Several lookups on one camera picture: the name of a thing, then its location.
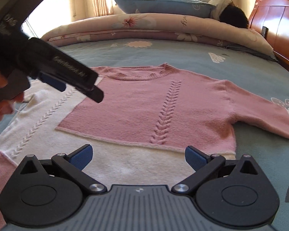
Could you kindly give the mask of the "blue pillow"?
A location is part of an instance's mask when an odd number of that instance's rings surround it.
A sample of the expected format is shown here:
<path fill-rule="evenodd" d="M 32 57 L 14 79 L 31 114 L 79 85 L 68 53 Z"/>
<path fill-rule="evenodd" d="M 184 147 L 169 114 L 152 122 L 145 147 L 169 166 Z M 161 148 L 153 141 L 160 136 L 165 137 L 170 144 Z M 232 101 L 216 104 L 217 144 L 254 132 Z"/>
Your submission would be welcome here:
<path fill-rule="evenodd" d="M 126 14 L 176 14 L 209 18 L 216 8 L 198 0 L 114 0 Z"/>

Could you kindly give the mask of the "pink and white knit sweater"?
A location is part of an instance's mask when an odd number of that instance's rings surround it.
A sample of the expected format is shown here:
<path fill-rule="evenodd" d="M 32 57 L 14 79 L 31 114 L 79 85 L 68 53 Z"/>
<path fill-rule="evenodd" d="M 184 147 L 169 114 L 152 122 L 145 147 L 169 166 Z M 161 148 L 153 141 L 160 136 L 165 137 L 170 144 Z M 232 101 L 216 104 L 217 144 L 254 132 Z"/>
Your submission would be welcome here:
<path fill-rule="evenodd" d="M 121 146 L 237 158 L 234 125 L 245 123 L 288 139 L 289 109 L 226 79 L 173 68 L 99 67 L 104 101 L 83 96 L 57 130 Z"/>

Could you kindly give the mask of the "blue floral bed sheet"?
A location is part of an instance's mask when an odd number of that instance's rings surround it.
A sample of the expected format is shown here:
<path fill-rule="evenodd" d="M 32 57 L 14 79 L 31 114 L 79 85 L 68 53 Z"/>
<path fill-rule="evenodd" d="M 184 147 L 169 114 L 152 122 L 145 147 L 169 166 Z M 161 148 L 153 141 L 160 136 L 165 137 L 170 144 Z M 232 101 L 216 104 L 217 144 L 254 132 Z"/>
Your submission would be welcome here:
<path fill-rule="evenodd" d="M 90 66 L 169 65 L 226 79 L 243 89 L 289 109 L 289 72 L 278 63 L 247 53 L 242 47 L 151 39 L 117 39 L 84 42 L 62 47 Z M 57 125 L 83 100 L 72 88 L 61 93 L 33 82 L 25 102 L 0 123 L 0 192 L 15 167 L 27 154 L 49 159 L 57 152 L 71 152 L 89 143 L 94 158 L 85 172 L 98 181 L 113 184 L 174 185 L 193 171 L 183 153 L 121 146 L 57 130 Z M 289 139 L 245 123 L 234 125 L 236 155 L 252 155 L 280 197 L 274 220 L 278 230 L 289 230 Z M 0 229 L 5 222 L 0 213 Z"/>

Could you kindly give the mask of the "pink floral folded quilt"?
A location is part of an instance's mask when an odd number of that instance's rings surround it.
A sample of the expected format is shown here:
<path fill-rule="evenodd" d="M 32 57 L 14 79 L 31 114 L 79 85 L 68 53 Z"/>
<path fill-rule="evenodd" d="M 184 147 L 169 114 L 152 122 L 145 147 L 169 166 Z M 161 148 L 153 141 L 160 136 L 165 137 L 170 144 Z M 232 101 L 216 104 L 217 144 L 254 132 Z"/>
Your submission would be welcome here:
<path fill-rule="evenodd" d="M 205 43 L 276 60 L 271 45 L 255 30 L 186 15 L 144 13 L 94 17 L 57 27 L 42 36 L 42 40 L 55 46 L 122 38 Z"/>

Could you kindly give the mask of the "person lying on bed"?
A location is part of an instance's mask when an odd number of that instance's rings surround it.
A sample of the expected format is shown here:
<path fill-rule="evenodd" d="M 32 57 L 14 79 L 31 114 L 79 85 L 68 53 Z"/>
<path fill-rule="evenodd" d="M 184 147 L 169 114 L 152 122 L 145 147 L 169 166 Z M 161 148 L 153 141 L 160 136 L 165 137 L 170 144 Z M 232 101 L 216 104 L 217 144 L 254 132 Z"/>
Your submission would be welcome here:
<path fill-rule="evenodd" d="M 195 0 L 214 6 L 207 18 L 226 23 L 237 28 L 247 29 L 250 25 L 244 11 L 233 0 Z"/>

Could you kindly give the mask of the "orange wooden headboard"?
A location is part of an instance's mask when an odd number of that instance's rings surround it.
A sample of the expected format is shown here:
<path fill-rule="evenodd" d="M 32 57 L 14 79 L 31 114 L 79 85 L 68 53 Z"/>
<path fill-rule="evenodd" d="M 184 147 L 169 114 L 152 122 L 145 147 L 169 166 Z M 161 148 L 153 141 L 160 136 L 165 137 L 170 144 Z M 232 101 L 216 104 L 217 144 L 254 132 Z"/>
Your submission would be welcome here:
<path fill-rule="evenodd" d="M 289 71 L 289 0 L 256 0 L 250 28 L 261 33 L 275 57 Z"/>

